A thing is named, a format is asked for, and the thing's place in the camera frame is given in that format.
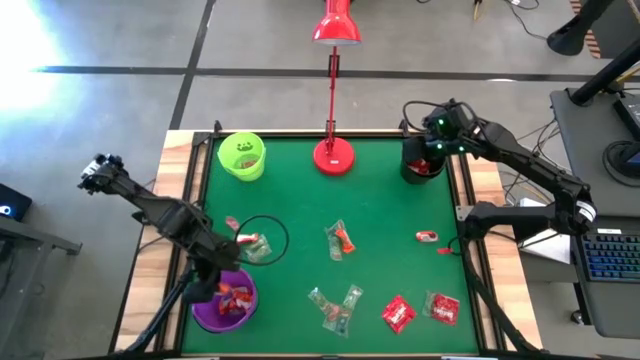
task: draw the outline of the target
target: concrete floor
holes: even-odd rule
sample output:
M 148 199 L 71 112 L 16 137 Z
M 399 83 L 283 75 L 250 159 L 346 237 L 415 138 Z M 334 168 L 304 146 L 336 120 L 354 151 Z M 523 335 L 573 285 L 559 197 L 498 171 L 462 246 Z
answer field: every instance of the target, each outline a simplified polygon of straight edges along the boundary
M 341 51 L 341 68 L 463 73 L 465 78 L 465 73 L 584 75 L 607 63 L 586 50 L 576 57 L 551 52 L 524 33 L 501 1 L 485 1 L 485 14 L 474 24 L 470 3 L 357 0 L 352 12 L 363 44 Z M 15 337 L 15 357 L 45 353 L 47 359 L 58 359 L 107 351 L 140 226 L 123 201 L 89 197 L 75 185 L 97 152 L 121 155 L 140 182 L 152 179 L 184 78 L 29 70 L 58 65 L 185 68 L 205 4 L 0 3 L 5 50 L 0 59 L 0 181 L 34 199 L 28 216 L 33 226 L 84 243 L 77 258 L 52 257 L 43 281 L 46 291 L 34 299 Z M 321 0 L 218 0 L 198 66 L 326 69 L 329 49 L 310 42 L 322 12 Z M 542 1 L 538 10 L 522 12 L 529 28 L 543 35 L 571 16 L 569 2 L 562 0 Z M 408 100 L 456 97 L 523 135 L 551 120 L 552 90 L 579 85 L 345 78 L 338 82 L 336 117 L 343 128 L 391 128 Z M 318 128 L 327 116 L 328 81 L 322 78 L 195 76 L 190 90 L 178 119 L 183 129 L 211 128 L 214 120 L 226 128 Z M 409 115 L 419 119 L 425 111 L 412 108 Z M 546 150 L 568 166 L 559 137 Z M 638 341 L 605 339 L 591 328 L 568 324 L 564 315 L 574 310 L 575 299 L 566 287 L 535 284 L 530 290 L 543 343 L 552 352 L 639 353 Z M 562 301 L 549 301 L 556 296 Z

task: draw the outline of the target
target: black bucket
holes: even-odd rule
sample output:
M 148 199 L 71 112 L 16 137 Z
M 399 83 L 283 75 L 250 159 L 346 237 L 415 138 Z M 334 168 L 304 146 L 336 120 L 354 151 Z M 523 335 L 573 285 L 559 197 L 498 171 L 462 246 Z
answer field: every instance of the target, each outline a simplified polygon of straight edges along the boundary
M 402 142 L 402 157 L 400 159 L 400 174 L 402 178 L 409 184 L 419 185 L 428 182 L 429 180 L 440 175 L 442 169 L 444 169 L 445 158 L 429 162 L 429 173 L 420 174 L 409 167 L 408 164 L 423 159 L 424 155 L 428 152 L 425 143 L 424 136 L 414 136 L 405 139 Z
M 433 171 L 429 171 L 428 174 L 418 174 L 417 172 L 411 170 L 409 165 L 404 161 L 404 159 L 400 162 L 400 174 L 402 174 L 402 178 L 408 182 L 409 184 L 419 185 L 425 184 L 429 180 L 437 177 L 444 169 L 445 159 L 431 161 L 431 167 L 429 170 L 433 169 Z

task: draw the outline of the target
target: sunlight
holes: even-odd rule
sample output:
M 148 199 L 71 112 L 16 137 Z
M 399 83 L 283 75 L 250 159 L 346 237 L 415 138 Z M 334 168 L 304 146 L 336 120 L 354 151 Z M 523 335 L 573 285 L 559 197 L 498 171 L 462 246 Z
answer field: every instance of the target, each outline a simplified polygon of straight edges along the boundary
M 60 58 L 52 35 L 26 0 L 0 1 L 0 109 L 43 104 L 55 87 L 56 76 L 31 73 Z

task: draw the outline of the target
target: red desk lamp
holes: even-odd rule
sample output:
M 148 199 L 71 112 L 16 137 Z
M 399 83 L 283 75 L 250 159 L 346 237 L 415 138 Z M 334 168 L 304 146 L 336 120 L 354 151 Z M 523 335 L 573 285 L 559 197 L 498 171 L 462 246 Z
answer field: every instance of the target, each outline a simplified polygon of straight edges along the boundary
M 329 58 L 331 73 L 331 98 L 329 102 L 329 120 L 327 121 L 327 137 L 320 141 L 313 150 L 313 162 L 318 169 L 327 175 L 344 175 L 353 166 L 356 154 L 353 147 L 345 139 L 334 136 L 335 120 L 333 119 L 333 103 L 338 74 L 338 46 L 360 44 L 358 26 L 349 15 L 351 0 L 327 0 L 327 13 L 320 20 L 313 32 L 313 41 L 333 46 L 333 54 Z

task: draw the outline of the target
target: wooden table frame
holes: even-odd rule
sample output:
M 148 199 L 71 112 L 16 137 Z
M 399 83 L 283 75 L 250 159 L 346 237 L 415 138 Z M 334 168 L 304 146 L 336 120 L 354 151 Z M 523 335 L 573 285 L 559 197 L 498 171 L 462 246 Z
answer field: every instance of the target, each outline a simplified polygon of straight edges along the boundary
M 154 193 L 191 202 L 203 201 L 207 189 L 201 184 L 209 181 L 215 143 L 218 138 L 237 131 L 222 130 L 218 123 L 213 131 L 169 131 L 160 159 Z M 324 130 L 243 131 L 253 131 L 263 137 L 320 139 L 324 135 Z M 337 132 L 337 135 L 346 138 L 398 137 L 399 139 L 404 136 L 401 130 L 386 129 L 342 130 Z M 502 184 L 496 164 L 482 159 L 454 156 L 448 161 L 447 170 L 452 188 L 457 189 L 452 194 L 456 205 L 472 205 L 476 201 L 504 204 Z M 510 227 L 499 227 L 494 230 L 511 234 Z M 139 246 L 157 236 L 153 228 L 146 227 L 141 234 Z M 513 324 L 530 343 L 541 348 L 540 335 L 516 244 L 500 236 L 488 235 L 484 242 L 471 244 L 471 253 L 476 272 L 487 284 L 492 295 L 497 298 Z M 114 329 L 110 352 L 126 348 L 144 330 L 159 308 L 162 299 L 171 289 L 178 271 L 182 271 L 184 265 L 184 254 L 169 241 L 164 240 L 136 256 Z M 511 343 L 508 340 L 505 341 L 482 299 L 471 288 L 470 300 L 479 349 L 513 349 Z M 172 309 L 165 326 L 154 337 L 148 351 L 173 350 L 174 354 L 180 355 L 185 313 L 186 307 L 178 302 Z M 317 357 L 318 355 L 307 354 L 307 356 Z

